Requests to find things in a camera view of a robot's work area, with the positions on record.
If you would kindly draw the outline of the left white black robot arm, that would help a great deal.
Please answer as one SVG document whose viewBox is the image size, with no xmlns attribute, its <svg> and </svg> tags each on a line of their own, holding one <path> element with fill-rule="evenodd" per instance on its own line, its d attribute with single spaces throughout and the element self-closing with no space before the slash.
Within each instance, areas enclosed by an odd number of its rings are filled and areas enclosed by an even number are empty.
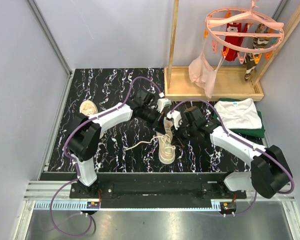
<svg viewBox="0 0 300 240">
<path fill-rule="evenodd" d="M 156 108 L 151 108 L 154 99 L 152 93 L 140 90 L 112 108 L 91 116 L 79 113 L 73 119 L 63 150 L 64 155 L 75 164 L 77 181 L 82 184 L 80 192 L 85 197 L 93 198 L 98 193 L 93 157 L 98 150 L 101 134 L 134 118 L 144 120 L 156 132 L 165 132 L 164 108 L 170 106 L 171 101 L 160 93 Z"/>
</svg>

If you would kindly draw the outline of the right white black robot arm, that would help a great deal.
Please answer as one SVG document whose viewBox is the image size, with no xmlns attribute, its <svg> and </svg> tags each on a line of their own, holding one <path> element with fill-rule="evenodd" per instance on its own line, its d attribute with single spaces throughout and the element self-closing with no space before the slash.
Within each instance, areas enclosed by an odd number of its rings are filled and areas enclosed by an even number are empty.
<svg viewBox="0 0 300 240">
<path fill-rule="evenodd" d="M 217 185 L 218 195 L 229 198 L 236 191 L 256 191 L 266 199 L 283 194 L 282 188 L 293 176 L 282 150 L 276 145 L 265 147 L 249 141 L 222 126 L 217 119 L 207 121 L 201 110 L 193 106 L 183 113 L 174 112 L 174 138 L 183 143 L 202 138 L 220 147 L 250 168 L 247 172 L 231 172 Z"/>
</svg>

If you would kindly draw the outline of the cream shoelace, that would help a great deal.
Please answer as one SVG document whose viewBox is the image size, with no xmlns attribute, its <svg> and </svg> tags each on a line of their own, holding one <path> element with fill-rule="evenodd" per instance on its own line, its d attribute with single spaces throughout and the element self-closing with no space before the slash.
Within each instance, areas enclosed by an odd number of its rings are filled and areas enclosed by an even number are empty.
<svg viewBox="0 0 300 240">
<path fill-rule="evenodd" d="M 164 134 L 164 135 L 160 135 L 160 136 L 154 136 L 150 141 L 139 141 L 138 143 L 136 143 L 135 145 L 133 145 L 131 147 L 126 147 L 125 150 L 126 151 L 132 150 L 132 149 L 136 148 L 137 146 L 139 146 L 140 144 L 150 145 L 153 143 L 154 140 L 162 140 L 164 149 L 171 149 L 171 150 L 176 149 L 175 146 L 171 145 L 172 138 L 168 134 Z"/>
</svg>

